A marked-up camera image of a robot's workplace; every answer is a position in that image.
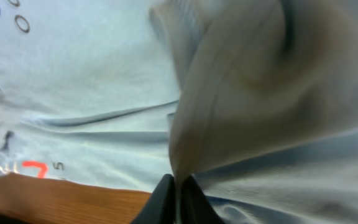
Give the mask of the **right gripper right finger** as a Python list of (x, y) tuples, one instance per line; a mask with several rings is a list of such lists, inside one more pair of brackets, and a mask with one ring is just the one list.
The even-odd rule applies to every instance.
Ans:
[(180, 218), (182, 224), (224, 224), (193, 176), (181, 187)]

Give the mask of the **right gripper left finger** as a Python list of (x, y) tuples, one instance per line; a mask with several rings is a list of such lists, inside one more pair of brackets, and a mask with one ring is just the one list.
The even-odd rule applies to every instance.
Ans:
[(173, 224), (175, 197), (174, 177), (165, 174), (131, 224)]

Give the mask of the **light blue printed t-shirt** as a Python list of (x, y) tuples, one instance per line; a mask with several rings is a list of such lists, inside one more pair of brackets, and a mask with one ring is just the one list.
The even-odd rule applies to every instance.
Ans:
[(0, 176), (225, 223), (358, 223), (358, 1), (0, 1)]

